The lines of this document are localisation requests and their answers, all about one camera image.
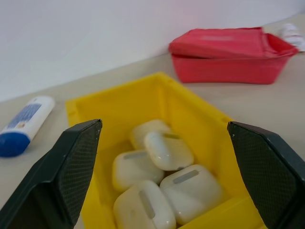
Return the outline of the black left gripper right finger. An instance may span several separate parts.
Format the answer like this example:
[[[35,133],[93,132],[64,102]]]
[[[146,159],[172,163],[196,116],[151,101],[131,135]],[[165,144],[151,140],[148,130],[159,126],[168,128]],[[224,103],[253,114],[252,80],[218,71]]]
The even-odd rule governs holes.
[[[280,137],[263,128],[227,125],[245,187],[269,229],[305,227],[305,162]]]

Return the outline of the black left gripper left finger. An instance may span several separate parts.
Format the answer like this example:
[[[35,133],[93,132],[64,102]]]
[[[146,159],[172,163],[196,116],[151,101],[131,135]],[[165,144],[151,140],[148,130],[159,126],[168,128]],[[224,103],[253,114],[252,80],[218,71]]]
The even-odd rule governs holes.
[[[91,179],[102,121],[66,129],[0,210],[2,229],[72,229]]]

